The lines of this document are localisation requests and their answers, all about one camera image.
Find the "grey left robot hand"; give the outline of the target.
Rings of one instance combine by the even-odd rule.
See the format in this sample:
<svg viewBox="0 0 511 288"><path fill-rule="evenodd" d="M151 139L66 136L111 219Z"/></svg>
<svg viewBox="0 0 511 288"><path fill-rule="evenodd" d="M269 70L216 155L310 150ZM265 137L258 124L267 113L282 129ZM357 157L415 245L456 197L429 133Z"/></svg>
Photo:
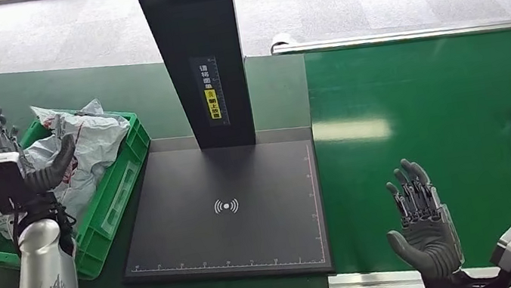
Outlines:
<svg viewBox="0 0 511 288"><path fill-rule="evenodd" d="M23 149L17 140L17 129L6 128L7 119L0 108L0 153L14 152L19 154L18 164L25 175L26 184L36 193L44 193L55 189L63 180L68 167L71 165L76 149L73 135L61 138L60 150L53 162L45 168L35 170L33 164L26 158Z"/></svg>

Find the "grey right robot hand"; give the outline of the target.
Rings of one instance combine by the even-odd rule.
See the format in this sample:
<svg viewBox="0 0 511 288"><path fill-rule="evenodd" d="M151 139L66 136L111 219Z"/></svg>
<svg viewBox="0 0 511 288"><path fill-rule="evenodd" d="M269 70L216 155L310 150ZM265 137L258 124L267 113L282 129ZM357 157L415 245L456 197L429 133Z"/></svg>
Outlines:
<svg viewBox="0 0 511 288"><path fill-rule="evenodd" d="M386 233L388 244L422 277L450 277L464 258L447 205L419 163L401 159L393 172L398 184L387 182L386 189L399 212L401 229Z"/></svg>

